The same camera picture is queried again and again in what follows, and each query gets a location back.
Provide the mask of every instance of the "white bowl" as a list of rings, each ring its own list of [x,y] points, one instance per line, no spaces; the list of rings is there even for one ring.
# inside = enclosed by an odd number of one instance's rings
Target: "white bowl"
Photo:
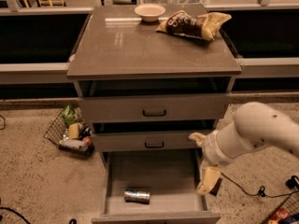
[[[135,8],[135,14],[143,21],[157,21],[165,13],[165,7],[159,4],[142,4]]]

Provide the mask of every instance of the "speckled floor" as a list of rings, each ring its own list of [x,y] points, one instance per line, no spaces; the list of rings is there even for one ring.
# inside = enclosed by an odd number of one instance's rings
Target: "speckled floor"
[[[229,124],[236,109],[248,101],[260,101],[284,111],[299,122],[299,97],[234,98],[218,128]],[[58,149],[44,133],[62,107],[74,100],[0,101],[0,115],[7,127],[0,131],[1,206],[24,215],[32,224],[78,224],[98,217],[104,179],[99,154],[90,158]],[[299,160],[270,147],[246,155],[222,169],[250,193],[265,185],[268,195],[289,192],[285,181],[299,175]],[[213,212],[221,213],[218,224],[261,223],[284,198],[249,197],[223,177],[217,197],[208,194]],[[14,214],[0,210],[1,223],[23,223]]]

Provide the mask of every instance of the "chip bag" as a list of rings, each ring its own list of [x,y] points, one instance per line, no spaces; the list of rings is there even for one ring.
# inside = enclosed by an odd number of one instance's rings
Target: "chip bag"
[[[215,39],[221,26],[231,18],[231,15],[220,12],[192,17],[181,10],[161,23],[156,31],[210,41]]]

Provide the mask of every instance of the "silver can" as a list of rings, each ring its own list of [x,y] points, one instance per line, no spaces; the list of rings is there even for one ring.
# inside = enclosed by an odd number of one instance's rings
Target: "silver can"
[[[149,204],[150,203],[150,193],[148,191],[127,189],[124,192],[124,200],[126,202]]]

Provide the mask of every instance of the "cable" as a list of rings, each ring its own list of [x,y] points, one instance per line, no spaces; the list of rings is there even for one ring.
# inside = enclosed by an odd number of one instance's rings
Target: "cable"
[[[281,194],[281,195],[277,195],[277,196],[270,196],[264,193],[265,191],[265,186],[260,186],[260,189],[258,190],[258,192],[256,194],[251,194],[248,193],[247,191],[245,191],[245,189],[239,185],[238,183],[234,182],[234,180],[232,180],[230,177],[228,177],[227,175],[225,175],[224,173],[221,173],[227,180],[229,180],[230,182],[234,183],[236,186],[238,186],[246,195],[251,196],[251,197],[256,197],[256,196],[260,196],[260,197],[267,197],[267,198],[279,198],[279,197],[285,197],[285,196],[292,196],[294,193],[299,193],[299,190],[294,191],[294,192],[290,192],[290,193],[286,193],[286,194]]]
[[[0,127],[0,131],[2,131],[2,130],[4,130],[6,128],[7,121],[6,121],[6,119],[2,115],[0,115],[0,117],[3,120],[3,126]]]
[[[9,207],[0,207],[0,210],[7,210],[9,212],[12,212],[15,215],[17,215],[18,217],[20,217],[25,223],[30,224],[30,222],[23,215],[21,215],[20,213],[18,213],[17,211],[15,211]]]

